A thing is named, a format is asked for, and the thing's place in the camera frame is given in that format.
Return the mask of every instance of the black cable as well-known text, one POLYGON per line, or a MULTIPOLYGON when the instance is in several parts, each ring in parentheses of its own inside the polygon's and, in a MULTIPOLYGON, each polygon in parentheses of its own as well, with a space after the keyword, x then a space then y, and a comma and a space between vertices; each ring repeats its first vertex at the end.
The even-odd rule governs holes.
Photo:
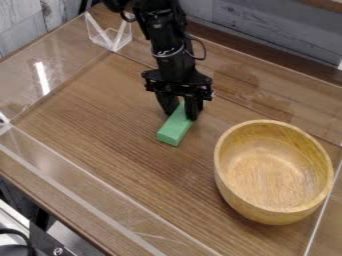
POLYGON ((26 256, 34 256, 33 246, 32 246, 32 243, 28 240, 26 236, 20 231, 17 231, 14 229, 1 228, 0 235, 6 235, 6 234, 17 235, 24 239, 24 241, 26 243, 26 256))

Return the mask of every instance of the green block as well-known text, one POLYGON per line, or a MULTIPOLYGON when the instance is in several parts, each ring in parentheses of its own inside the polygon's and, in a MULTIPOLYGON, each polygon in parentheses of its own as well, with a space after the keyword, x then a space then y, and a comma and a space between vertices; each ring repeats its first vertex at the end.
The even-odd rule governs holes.
POLYGON ((187 119, 184 102, 181 102, 172 115, 167 119, 163 127, 157 131, 157 140, 169 144, 173 147, 177 147, 189 127, 192 126, 192 123, 193 122, 187 119))

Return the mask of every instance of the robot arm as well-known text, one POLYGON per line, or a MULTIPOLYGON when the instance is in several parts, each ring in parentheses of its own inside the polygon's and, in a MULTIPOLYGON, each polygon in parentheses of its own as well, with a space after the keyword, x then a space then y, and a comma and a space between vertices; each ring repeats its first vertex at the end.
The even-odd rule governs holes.
POLYGON ((108 9, 120 12, 125 20, 124 9, 131 1, 135 20, 151 41, 159 67, 141 75, 145 88, 155 92, 167 115, 179 104, 177 97, 184 97, 187 117, 196 120, 203 100, 212 99, 212 80, 195 69, 193 39, 185 33, 185 13, 177 0, 102 0, 108 9))

